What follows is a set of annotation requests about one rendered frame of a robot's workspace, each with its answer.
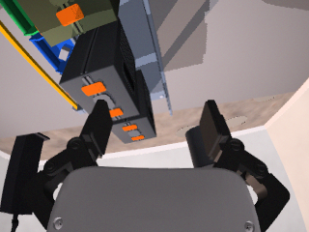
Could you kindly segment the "yellow bar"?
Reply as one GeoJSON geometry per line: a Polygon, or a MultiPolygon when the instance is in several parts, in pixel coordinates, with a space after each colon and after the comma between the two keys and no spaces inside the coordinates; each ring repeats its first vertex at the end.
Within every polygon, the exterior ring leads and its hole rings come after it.
{"type": "Polygon", "coordinates": [[[12,33],[0,20],[0,31],[18,50],[18,52],[36,69],[36,71],[55,89],[57,90],[72,106],[77,108],[77,103],[44,71],[44,69],[33,59],[33,57],[17,41],[12,33]]]}

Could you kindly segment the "blue open bin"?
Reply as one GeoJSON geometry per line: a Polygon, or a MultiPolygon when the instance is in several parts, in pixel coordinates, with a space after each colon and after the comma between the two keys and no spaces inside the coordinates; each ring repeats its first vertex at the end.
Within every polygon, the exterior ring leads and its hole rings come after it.
{"type": "Polygon", "coordinates": [[[56,70],[57,73],[63,73],[65,66],[70,58],[70,54],[73,50],[74,44],[71,40],[66,40],[62,43],[58,43],[55,46],[49,46],[45,38],[38,32],[33,35],[29,41],[31,41],[34,46],[39,50],[39,52],[44,56],[44,58],[50,63],[50,65],[56,70]],[[59,59],[59,54],[62,46],[70,48],[70,53],[66,61],[59,59]]]}

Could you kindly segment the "green open bin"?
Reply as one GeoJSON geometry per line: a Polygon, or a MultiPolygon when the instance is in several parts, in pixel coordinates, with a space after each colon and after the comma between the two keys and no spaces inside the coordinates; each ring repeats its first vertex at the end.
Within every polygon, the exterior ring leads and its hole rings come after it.
{"type": "Polygon", "coordinates": [[[16,0],[0,0],[0,4],[22,31],[24,36],[35,35],[39,32],[16,0]]]}

